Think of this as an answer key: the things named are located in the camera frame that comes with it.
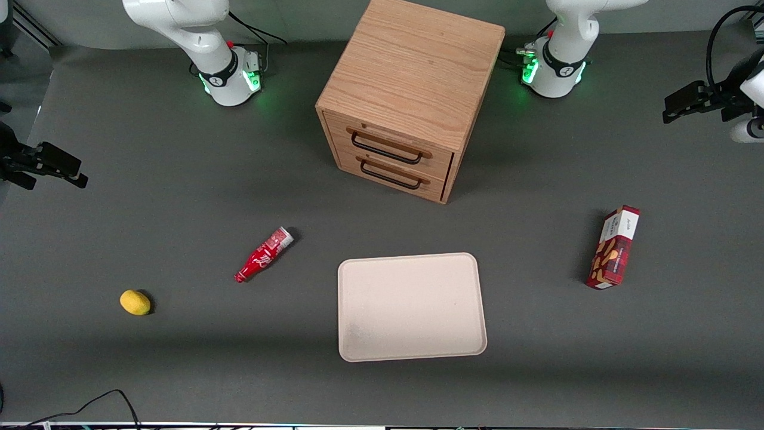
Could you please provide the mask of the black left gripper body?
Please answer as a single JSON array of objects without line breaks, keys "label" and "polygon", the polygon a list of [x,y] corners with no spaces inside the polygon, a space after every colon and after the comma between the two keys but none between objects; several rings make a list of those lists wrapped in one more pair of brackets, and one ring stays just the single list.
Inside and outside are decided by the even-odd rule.
[{"label": "black left gripper body", "polygon": [[743,93],[741,86],[747,82],[753,75],[729,75],[723,81],[716,82],[712,76],[707,76],[708,85],[712,89],[712,109],[721,110],[728,105],[755,105],[750,96]]}]

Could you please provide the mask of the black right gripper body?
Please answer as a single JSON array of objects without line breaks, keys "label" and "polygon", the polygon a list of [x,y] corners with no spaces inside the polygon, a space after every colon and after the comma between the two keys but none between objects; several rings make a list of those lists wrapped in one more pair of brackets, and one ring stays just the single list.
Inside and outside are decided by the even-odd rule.
[{"label": "black right gripper body", "polygon": [[1,122],[1,171],[2,175],[14,172],[32,173],[36,162],[32,160],[38,150],[21,143],[12,128]]}]

